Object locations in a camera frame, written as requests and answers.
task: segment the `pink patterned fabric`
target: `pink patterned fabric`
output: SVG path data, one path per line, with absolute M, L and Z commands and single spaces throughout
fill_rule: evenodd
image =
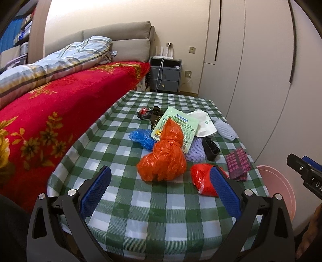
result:
M 247 172 L 251 170 L 252 167 L 244 149 L 238 148 L 226 155 L 226 162 L 230 179 L 241 182 L 247 180 Z

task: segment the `upholstered headboard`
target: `upholstered headboard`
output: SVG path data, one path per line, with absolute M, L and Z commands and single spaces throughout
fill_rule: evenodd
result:
M 112 50 L 118 52 L 113 62 L 147 62 L 150 57 L 154 34 L 155 29 L 150 22 L 105 25 L 79 31 L 47 44 L 45 46 L 45 55 L 56 52 L 71 43 L 82 42 L 87 38 L 98 35 L 109 37 L 113 40 Z

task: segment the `wall socket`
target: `wall socket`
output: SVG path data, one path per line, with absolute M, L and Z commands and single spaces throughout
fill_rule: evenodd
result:
M 189 53 L 195 54 L 196 53 L 196 48 L 195 47 L 189 47 Z
M 185 77 L 192 77 L 192 72 L 191 71 L 186 71 L 185 72 Z

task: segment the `green package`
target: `green package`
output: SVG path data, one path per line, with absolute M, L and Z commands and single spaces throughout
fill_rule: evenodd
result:
M 153 129 L 151 133 L 151 137 L 153 139 L 157 141 L 160 140 L 163 127 L 169 117 L 181 127 L 181 130 L 184 135 L 184 141 L 181 149 L 186 154 L 188 153 L 191 147 L 192 140 L 194 139 L 194 135 L 197 132 L 199 120 L 173 107 L 169 107 L 164 113 L 164 115 L 162 116 L 162 118 L 160 119 L 160 121 L 157 123 L 156 127 Z

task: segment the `table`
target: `table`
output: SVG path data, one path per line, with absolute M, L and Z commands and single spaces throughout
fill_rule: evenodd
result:
M 79 188 L 103 165 L 112 171 L 112 181 L 92 217 L 85 221 L 104 250 L 114 254 L 154 261 L 204 260 L 210 258 L 231 230 L 230 217 L 219 198 L 201 196 L 187 171 L 168 182 L 144 182 L 136 164 L 148 154 L 132 142 L 131 131 L 149 128 L 148 120 L 139 120 L 142 107 L 169 106 L 183 112 L 207 111 L 216 121 L 223 118 L 206 99 L 174 94 L 130 91 L 119 99 L 82 135 L 67 152 L 48 182 L 48 195 L 57 196 Z M 218 133 L 212 139 L 221 149 L 216 164 L 227 171 L 224 155 L 243 147 L 239 139 L 231 142 Z M 241 183 L 256 194 L 268 196 L 253 160 L 248 180 Z M 188 162 L 188 170 L 193 163 Z M 245 244 L 250 248 L 260 217 Z M 63 228 L 69 231 L 62 219 Z

